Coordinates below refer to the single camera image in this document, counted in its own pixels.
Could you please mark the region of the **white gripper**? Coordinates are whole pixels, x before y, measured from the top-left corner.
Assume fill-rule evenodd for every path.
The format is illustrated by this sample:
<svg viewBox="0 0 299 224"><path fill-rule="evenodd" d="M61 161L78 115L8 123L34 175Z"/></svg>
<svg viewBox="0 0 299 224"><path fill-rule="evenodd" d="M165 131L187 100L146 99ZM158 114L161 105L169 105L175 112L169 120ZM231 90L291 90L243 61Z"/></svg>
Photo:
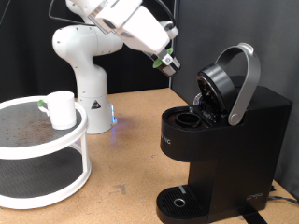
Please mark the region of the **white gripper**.
<svg viewBox="0 0 299 224"><path fill-rule="evenodd" d="M130 49L144 51L154 63L161 60L158 69L168 77L180 69L178 59L165 49L170 41L167 32L145 7L140 6L135 11L119 29L119 35Z"/></svg>

